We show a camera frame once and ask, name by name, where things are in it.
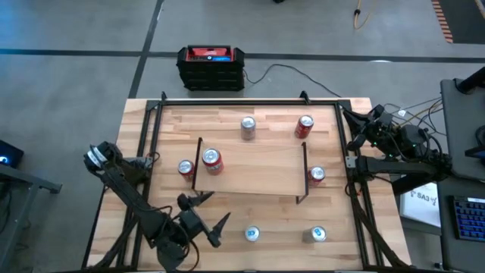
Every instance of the black desk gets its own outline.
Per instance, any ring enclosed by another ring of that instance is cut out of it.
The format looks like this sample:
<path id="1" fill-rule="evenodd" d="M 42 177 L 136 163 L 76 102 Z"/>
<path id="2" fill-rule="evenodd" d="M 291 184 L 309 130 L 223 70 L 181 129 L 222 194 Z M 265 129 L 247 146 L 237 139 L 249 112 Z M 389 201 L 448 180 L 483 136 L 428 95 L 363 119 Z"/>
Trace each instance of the black desk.
<path id="1" fill-rule="evenodd" d="M 485 268 L 485 243 L 457 240 L 455 224 L 451 214 L 450 196 L 466 196 L 485 199 L 485 184 L 479 181 L 454 177 L 438 183 L 441 217 L 441 252 L 443 267 L 465 272 L 483 272 Z"/>
<path id="2" fill-rule="evenodd" d="M 477 88 L 465 95 L 456 89 L 454 81 L 442 80 L 441 96 L 452 172 L 459 177 L 485 180 L 480 159 L 465 156 L 466 150 L 478 146 L 475 131 L 485 125 L 485 89 Z"/>
<path id="3" fill-rule="evenodd" d="M 477 146 L 475 131 L 485 125 L 485 89 L 477 88 L 473 94 L 460 93 L 453 80 L 441 82 L 443 112 L 452 173 L 438 183 L 441 217 L 441 250 L 443 267 L 466 272 L 483 272 L 485 268 L 485 243 L 457 240 L 449 197 L 465 196 L 485 199 L 485 167 L 477 158 L 465 157 L 465 150 Z"/>

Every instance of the desk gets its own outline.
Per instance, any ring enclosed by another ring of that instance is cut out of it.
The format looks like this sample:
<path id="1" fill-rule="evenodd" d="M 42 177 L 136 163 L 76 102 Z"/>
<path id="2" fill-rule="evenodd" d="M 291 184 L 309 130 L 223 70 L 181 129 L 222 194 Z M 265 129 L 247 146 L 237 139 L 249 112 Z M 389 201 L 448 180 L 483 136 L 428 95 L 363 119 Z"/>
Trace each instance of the desk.
<path id="1" fill-rule="evenodd" d="M 441 82 L 443 112 L 452 172 L 458 177 L 485 179 L 485 167 L 478 158 L 465 156 L 465 150 L 477 146 L 475 131 L 485 124 L 485 90 L 477 88 L 471 95 L 460 93 L 453 80 Z M 482 272 L 485 243 L 455 238 L 455 221 L 452 219 L 450 196 L 485 198 L 485 184 L 479 181 L 449 177 L 438 183 L 441 217 L 441 249 L 445 268 L 469 272 Z"/>
<path id="2" fill-rule="evenodd" d="M 452 217 L 450 196 L 485 199 L 485 185 L 478 181 L 449 177 L 438 183 L 441 217 L 441 253 L 443 266 L 465 272 L 483 272 L 485 243 L 457 240 L 455 219 Z"/>
<path id="3" fill-rule="evenodd" d="M 485 125 L 485 89 L 477 88 L 473 94 L 465 95 L 456 89 L 453 80 L 443 80 L 441 96 L 453 174 L 485 180 L 480 159 L 465 156 L 466 150 L 478 146 L 475 132 Z"/>
<path id="4" fill-rule="evenodd" d="M 367 113 L 370 99 L 351 99 L 352 110 Z M 129 99 L 124 109 L 117 145 L 125 157 L 136 155 L 145 112 L 145 99 Z M 301 145 L 293 136 L 299 116 L 310 114 L 315 126 L 308 145 L 308 165 L 323 165 L 327 177 L 299 205 L 294 196 L 244 193 L 216 193 L 196 210 L 212 227 L 227 212 L 221 247 L 214 249 L 204 236 L 195 242 L 201 251 L 196 270 L 334 270 L 360 269 L 361 260 L 355 235 L 350 199 L 344 193 L 346 173 L 333 107 L 324 105 L 250 106 L 164 106 L 157 151 L 161 158 L 153 169 L 149 202 L 152 206 L 174 206 L 180 193 L 193 194 L 190 184 L 177 173 L 181 159 L 195 158 L 199 137 L 207 141 L 240 143 L 239 122 L 255 117 L 256 143 Z M 349 129 L 346 126 L 347 139 Z M 362 153 L 378 152 L 365 146 Z M 396 208 L 392 187 L 384 181 L 369 183 L 377 228 L 400 259 L 410 263 L 408 249 Z M 111 247 L 122 230 L 126 206 L 110 190 L 102 200 L 87 265 L 94 265 Z M 261 229 L 257 243 L 247 242 L 244 229 L 255 224 Z M 327 229 L 324 243 L 304 244 L 302 232 L 316 224 Z M 370 260 L 374 253 L 366 232 Z M 130 244 L 127 257 L 131 257 Z M 191 253 L 180 269 L 195 262 Z M 139 270 L 160 270 L 156 252 L 143 241 Z"/>

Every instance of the wooden table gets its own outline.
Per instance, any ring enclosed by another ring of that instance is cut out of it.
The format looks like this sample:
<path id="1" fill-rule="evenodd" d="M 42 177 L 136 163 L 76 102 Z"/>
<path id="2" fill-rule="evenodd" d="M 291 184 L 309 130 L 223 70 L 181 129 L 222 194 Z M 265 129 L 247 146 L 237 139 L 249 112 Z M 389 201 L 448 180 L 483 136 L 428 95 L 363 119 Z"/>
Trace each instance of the wooden table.
<path id="1" fill-rule="evenodd" d="M 350 99 L 352 110 L 371 110 L 368 98 Z M 117 145 L 125 157 L 135 156 L 146 99 L 129 99 L 124 109 Z M 195 242 L 201 251 L 196 270 L 334 270 L 361 269 L 349 197 L 344 193 L 346 173 L 340 148 L 333 107 L 302 106 L 164 106 L 157 151 L 161 158 L 155 163 L 149 202 L 152 206 L 172 205 L 178 213 L 176 198 L 181 193 L 193 194 L 190 184 L 177 173 L 181 159 L 195 159 L 197 140 L 221 143 L 241 143 L 239 123 L 248 115 L 257 121 L 255 143 L 300 145 L 293 135 L 299 116 L 310 114 L 315 126 L 305 140 L 308 145 L 308 165 L 323 165 L 326 178 L 300 204 L 295 197 L 244 193 L 216 193 L 196 210 L 214 226 L 227 212 L 231 216 L 222 233 L 222 245 L 212 248 L 204 235 Z M 346 138 L 349 129 L 346 126 Z M 147 139 L 146 151 L 150 143 Z M 376 155 L 376 149 L 364 146 L 364 155 Z M 408 249 L 396 208 L 392 187 L 384 181 L 369 183 L 377 229 L 399 258 L 410 264 Z M 120 234 L 126 206 L 110 190 L 99 213 L 88 265 L 100 260 Z M 243 231 L 257 225 L 261 236 L 257 243 L 246 241 Z M 302 232 L 315 225 L 327 230 L 324 243 L 302 243 Z M 365 231 L 371 264 L 375 263 L 370 236 Z M 130 244 L 127 257 L 131 257 Z M 189 269 L 196 260 L 195 251 L 179 269 Z M 143 240 L 139 257 L 140 270 L 161 270 L 156 251 Z"/>

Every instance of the gray floor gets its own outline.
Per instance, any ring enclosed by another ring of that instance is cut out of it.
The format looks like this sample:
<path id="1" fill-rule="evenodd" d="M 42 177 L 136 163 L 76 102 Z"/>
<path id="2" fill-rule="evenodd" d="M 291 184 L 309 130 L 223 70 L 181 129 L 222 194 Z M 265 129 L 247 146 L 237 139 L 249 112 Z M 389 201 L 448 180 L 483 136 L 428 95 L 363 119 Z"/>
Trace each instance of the gray floor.
<path id="1" fill-rule="evenodd" d="M 155 0 L 3 0 L 1 49 L 139 51 Z M 363 12 L 370 1 L 364 1 Z M 152 51 L 187 44 L 227 43 L 246 52 L 293 54 L 485 57 L 485 45 L 445 42 L 430 1 L 376 1 L 368 25 L 355 32 L 356 1 L 166 0 Z M 0 55 L 0 139 L 26 151 L 21 169 L 64 185 L 41 193 L 25 231 L 30 248 L 16 269 L 78 269 L 95 217 L 101 184 L 83 166 L 89 144 L 115 141 L 138 58 Z M 440 80 L 466 77 L 482 64 L 246 60 L 251 80 L 273 63 L 290 64 L 342 96 L 371 97 L 374 105 L 407 106 L 439 96 Z M 138 98 L 331 96 L 303 76 L 276 67 L 239 93 L 186 91 L 172 58 L 149 58 Z M 413 109 L 415 112 L 424 106 Z M 433 121 L 444 131 L 443 116 Z M 444 137 L 439 138 L 442 144 Z M 439 237 L 405 231 L 413 264 L 440 261 Z"/>

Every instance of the soda can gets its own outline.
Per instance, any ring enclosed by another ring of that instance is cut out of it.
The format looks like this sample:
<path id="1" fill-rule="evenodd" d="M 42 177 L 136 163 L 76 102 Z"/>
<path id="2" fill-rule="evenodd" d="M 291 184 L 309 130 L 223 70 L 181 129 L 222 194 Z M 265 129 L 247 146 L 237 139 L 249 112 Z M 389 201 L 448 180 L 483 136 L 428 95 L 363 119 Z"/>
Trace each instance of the soda can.
<path id="1" fill-rule="evenodd" d="M 249 242 L 257 241 L 259 239 L 259 228 L 256 226 L 246 228 L 245 236 Z"/>
<path id="2" fill-rule="evenodd" d="M 303 243 L 320 243 L 324 242 L 325 239 L 327 239 L 327 231 L 321 226 L 303 231 Z"/>
<path id="3" fill-rule="evenodd" d="M 194 164 L 190 160 L 182 160 L 179 163 L 179 174 L 183 176 L 185 181 L 192 182 L 194 179 Z"/>
<path id="4" fill-rule="evenodd" d="M 325 170 L 320 166 L 311 167 L 308 170 L 308 184 L 316 187 L 325 178 Z"/>
<path id="5" fill-rule="evenodd" d="M 241 121 L 241 138 L 252 140 L 256 136 L 256 121 L 252 117 L 245 117 Z"/>
<path id="6" fill-rule="evenodd" d="M 295 137 L 299 139 L 304 139 L 308 137 L 311 129 L 313 128 L 313 124 L 314 124 L 314 121 L 311 116 L 309 115 L 301 116 L 301 118 L 298 119 L 298 123 L 296 124 Z"/>
<path id="7" fill-rule="evenodd" d="M 218 175 L 224 169 L 221 153 L 214 148 L 209 148 L 204 151 L 202 161 L 209 174 Z"/>

